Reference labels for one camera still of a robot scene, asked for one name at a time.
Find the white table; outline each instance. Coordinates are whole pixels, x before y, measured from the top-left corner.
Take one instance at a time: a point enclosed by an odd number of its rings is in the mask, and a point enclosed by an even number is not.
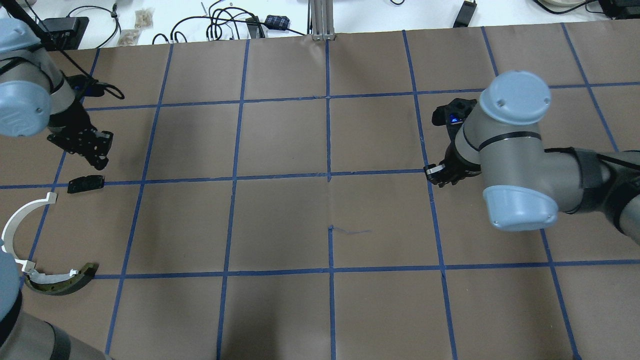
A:
[[[531,0],[476,0],[476,13],[470,26],[497,26],[515,24],[544,24],[553,22],[580,22],[605,20],[602,14],[588,13],[584,7],[565,15],[553,15],[544,12]],[[389,0],[334,0],[334,21],[336,33],[361,33],[375,31],[394,31],[410,29],[450,28],[453,25],[463,0],[405,0],[401,6],[391,4]],[[205,15],[200,1],[196,0],[117,0],[118,14],[123,29],[132,29],[135,10],[154,8],[154,27],[146,29],[140,35],[139,45],[151,44],[156,33],[169,35],[176,22],[189,16]],[[208,8],[213,1],[204,2]],[[307,0],[224,0],[216,7],[237,6],[258,15],[264,21],[267,15],[286,15],[291,19],[290,27],[302,33],[307,30]],[[81,5],[98,5],[111,8],[112,0],[38,0],[33,9],[42,18],[64,17]],[[592,10],[600,7],[591,4]],[[75,16],[90,18],[84,34],[81,49],[89,49],[102,43],[113,31],[114,22],[109,14],[102,10],[78,10]],[[0,18],[6,17],[0,10]],[[190,42],[206,41],[206,19],[188,20],[178,30],[183,32]],[[242,38],[248,33],[244,24],[238,24]],[[225,37],[230,30],[224,26]],[[292,33],[268,31],[268,37],[291,36]],[[115,46],[116,35],[105,46]]]

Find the dark green curved piece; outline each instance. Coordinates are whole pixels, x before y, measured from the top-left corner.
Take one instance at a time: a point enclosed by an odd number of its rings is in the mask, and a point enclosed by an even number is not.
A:
[[[74,293],[93,279],[95,272],[98,270],[98,264],[87,263],[80,272],[74,275],[71,279],[62,282],[56,282],[55,284],[38,284],[31,282],[29,275],[24,278],[25,284],[29,286],[33,291],[44,295],[68,295]]]

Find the light blue joint cover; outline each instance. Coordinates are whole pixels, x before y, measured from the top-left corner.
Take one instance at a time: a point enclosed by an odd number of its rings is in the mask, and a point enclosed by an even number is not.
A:
[[[549,86],[528,71],[508,71],[493,80],[480,94],[487,115],[510,125],[531,125],[542,119],[551,104]]]
[[[556,223],[555,200],[536,190],[495,185],[484,189],[483,197],[491,224],[499,230],[538,230]]]
[[[0,54],[39,44],[40,39],[18,19],[0,19]]]
[[[20,291],[20,279],[15,267],[13,256],[0,250],[0,320],[2,320],[13,307],[15,299]]]
[[[47,127],[51,96],[42,86],[29,81],[0,84],[0,134],[33,136]]]

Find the grid of blue tape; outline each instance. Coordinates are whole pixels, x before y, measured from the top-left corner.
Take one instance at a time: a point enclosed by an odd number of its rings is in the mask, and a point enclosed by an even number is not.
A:
[[[564,31],[564,35],[568,42],[568,45],[573,53],[576,64],[580,69],[580,73],[584,80],[584,84],[580,85],[554,85],[551,88],[586,88],[589,92],[591,100],[593,101],[593,105],[598,112],[598,116],[602,121],[602,125],[604,127],[607,136],[609,137],[614,149],[617,151],[618,147],[616,145],[615,139],[609,130],[609,126],[607,125],[607,121],[605,120],[602,111],[598,105],[596,97],[592,91],[593,87],[603,87],[603,86],[632,86],[632,85],[640,85],[640,82],[627,82],[627,83],[600,83],[600,84],[592,84],[589,83],[584,69],[582,68],[582,64],[580,63],[579,57],[575,51],[569,33],[567,32],[566,26],[562,25],[562,29]],[[486,35],[486,31],[484,28],[481,28],[483,38],[486,44],[486,48],[488,51],[488,56],[490,57],[491,64],[493,67],[493,71],[495,75],[498,75],[498,68],[496,66],[495,59],[493,57],[493,52],[491,49],[490,41]],[[396,271],[439,271],[442,276],[442,291],[444,296],[444,304],[445,304],[445,312],[447,319],[447,326],[449,330],[449,339],[451,343],[451,352],[452,358],[457,360],[458,354],[456,349],[455,335],[454,335],[454,324],[451,316],[451,305],[449,302],[449,292],[447,287],[447,276],[446,271],[448,270],[473,270],[473,269],[498,269],[498,268],[539,268],[539,267],[548,267],[551,271],[551,275],[554,281],[554,286],[556,287],[556,293],[559,301],[559,305],[561,308],[561,312],[564,319],[564,324],[566,327],[567,335],[569,337],[569,341],[572,347],[573,355],[575,359],[581,359],[578,348],[575,343],[575,339],[573,338],[573,332],[570,325],[570,321],[566,312],[566,306],[564,304],[562,291],[560,288],[559,281],[557,279],[556,267],[562,266],[598,266],[598,265],[640,265],[640,259],[619,259],[619,260],[595,260],[595,261],[554,261],[551,250],[548,246],[547,236],[542,230],[541,239],[542,245],[545,248],[545,252],[547,254],[547,262],[538,262],[538,263],[490,263],[490,264],[461,264],[461,265],[447,265],[445,263],[444,254],[442,251],[442,243],[440,241],[440,231],[438,227],[438,215],[436,209],[436,203],[433,196],[433,189],[430,183],[428,185],[428,195],[429,195],[429,206],[431,207],[432,221],[435,230],[435,238],[436,238],[436,248],[438,251],[438,264],[437,265],[424,265],[424,266],[367,266],[367,267],[342,267],[336,268],[333,264],[333,227],[329,227],[328,229],[328,251],[329,251],[329,264],[326,268],[305,268],[305,269],[292,269],[292,270],[265,270],[265,271],[229,271],[229,256],[230,256],[230,247],[231,247],[231,238],[232,238],[232,230],[233,230],[233,217],[234,217],[234,206],[235,206],[235,198],[236,198],[236,184],[238,181],[245,180],[258,180],[258,179],[280,179],[280,178],[292,178],[292,177],[327,177],[327,180],[330,181],[332,176],[361,176],[361,175],[373,175],[373,174],[408,174],[408,173],[421,173],[423,170],[421,168],[409,168],[409,169],[400,169],[400,170],[372,170],[372,171],[358,171],[358,172],[332,172],[331,170],[331,115],[330,115],[330,100],[331,99],[343,99],[343,98],[355,98],[355,97],[386,97],[386,96],[403,96],[403,95],[412,95],[415,105],[415,111],[417,116],[417,124],[420,136],[420,144],[422,157],[424,160],[424,164],[428,165],[428,155],[426,152],[426,147],[424,145],[424,134],[422,132],[422,117],[420,112],[419,105],[419,95],[424,94],[456,94],[456,93],[468,93],[468,92],[481,92],[482,88],[471,88],[471,89],[449,89],[449,90],[427,90],[427,91],[418,91],[416,87],[415,74],[413,72],[413,63],[411,57],[411,51],[409,47],[409,43],[406,37],[406,32],[403,31],[403,40],[404,46],[406,50],[407,61],[409,64],[409,70],[412,81],[412,91],[411,92],[394,92],[394,93],[380,93],[380,94],[350,94],[350,95],[330,95],[330,66],[329,66],[329,51],[330,51],[330,43],[326,42],[325,44],[325,62],[326,62],[326,95],[324,96],[313,96],[313,97],[288,97],[288,98],[274,98],[274,99],[244,99],[244,87],[246,84],[246,69],[248,63],[248,55],[249,55],[249,41],[246,42],[246,48],[244,52],[244,62],[243,62],[243,75],[242,75],[242,85],[241,85],[241,95],[240,99],[237,101],[209,101],[209,102],[184,102],[184,103],[175,103],[175,104],[163,104],[163,95],[164,88],[166,86],[166,79],[169,72],[171,58],[173,54],[173,45],[170,45],[168,59],[165,67],[163,83],[160,91],[160,96],[158,98],[157,104],[150,105],[139,105],[139,106],[114,106],[114,107],[106,107],[106,108],[87,108],[87,111],[106,111],[106,110],[126,110],[126,109],[136,109],[136,108],[155,108],[156,112],[154,115],[154,121],[151,129],[151,134],[149,138],[147,155],[145,158],[145,164],[143,169],[143,175],[140,181],[110,181],[106,182],[105,186],[118,186],[118,185],[139,185],[140,190],[138,193],[138,200],[136,202],[136,207],[134,210],[134,216],[131,224],[131,231],[129,235],[129,240],[127,242],[127,248],[125,251],[125,258],[122,265],[122,271],[120,274],[99,274],[95,276],[95,279],[118,279],[118,289],[116,293],[116,299],[113,306],[113,313],[111,317],[111,323],[109,326],[109,333],[107,338],[107,344],[105,351],[108,354],[111,348],[111,341],[113,339],[113,332],[115,330],[115,322],[118,314],[118,307],[120,303],[120,297],[122,295],[122,287],[124,285],[124,281],[126,279],[168,279],[168,278],[185,278],[185,277],[222,277],[222,289],[221,289],[221,300],[220,300],[220,317],[218,324],[218,338],[217,338],[217,353],[216,358],[221,358],[221,348],[222,348],[222,339],[223,339],[223,330],[224,330],[224,315],[225,315],[225,301],[226,301],[226,292],[227,292],[227,279],[229,277],[236,276],[269,276],[269,275],[291,275],[291,274],[329,274],[330,276],[330,332],[331,332],[331,357],[332,360],[335,360],[336,355],[336,339],[335,339],[335,290],[334,290],[334,274],[336,273],[347,273],[347,272],[396,272]],[[93,65],[91,68],[91,74],[95,70],[98,57],[100,55],[100,50],[96,51],[95,58],[93,61]],[[242,124],[242,112],[243,105],[248,102],[273,102],[273,101],[307,101],[314,99],[326,99],[326,136],[327,136],[327,171],[320,173],[309,173],[309,174],[279,174],[279,175],[267,175],[267,176],[237,176],[237,160],[238,160],[238,151],[239,151],[239,141],[241,134],[241,124]],[[151,154],[151,149],[153,146],[153,140],[158,120],[158,115],[160,109],[163,107],[172,107],[172,106],[197,106],[197,105],[215,105],[215,104],[238,104],[238,120],[237,120],[237,132],[236,132],[236,148],[234,151],[234,167],[233,174],[231,177],[217,177],[217,178],[196,178],[196,179],[160,179],[160,180],[147,180],[147,170],[148,163]],[[3,185],[0,186],[1,189],[15,189],[15,188],[50,188],[51,191],[55,191],[56,188],[64,188],[67,186],[66,183],[60,184],[58,183],[58,179],[60,177],[60,172],[62,170],[62,166],[65,160],[65,153],[61,155],[60,163],[58,165],[58,169],[56,171],[56,175],[54,181],[51,184],[21,184],[21,185]],[[146,184],[156,184],[156,183],[180,183],[180,182],[200,182],[200,181],[232,181],[232,195],[231,195],[231,203],[229,209],[229,219],[228,219],[228,231],[227,231],[227,248],[225,251],[225,264],[224,270],[221,272],[192,272],[192,273],[170,273],[170,274],[127,274],[127,264],[129,260],[129,254],[131,251],[131,245],[134,238],[134,232],[136,228],[136,222],[138,219],[138,213],[140,210],[140,203],[142,200],[144,188]],[[40,224],[38,226],[38,231],[36,232],[35,240],[33,246],[31,248],[31,252],[29,253],[29,259],[33,257],[35,253],[36,247],[38,245],[38,240],[40,238],[40,234],[42,232],[42,227],[44,225],[47,212],[49,206],[47,205],[44,208],[44,212],[42,214],[42,218],[40,220]]]

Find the gray robot arm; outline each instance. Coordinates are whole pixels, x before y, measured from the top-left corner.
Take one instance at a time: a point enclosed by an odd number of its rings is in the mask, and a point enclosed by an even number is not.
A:
[[[113,133],[91,124],[80,98],[83,85],[95,83],[80,83],[78,91],[69,85],[27,24],[0,20],[0,134],[32,136],[48,127],[50,142],[102,170]]]
[[[477,106],[455,101],[450,111],[434,114],[451,144],[443,161],[425,168],[429,181],[442,187],[482,173],[490,221],[500,230],[543,229],[556,222],[558,211],[602,211],[640,245],[640,152],[545,150],[538,121],[551,94],[530,72],[500,75]],[[444,118],[440,123],[437,115]]]

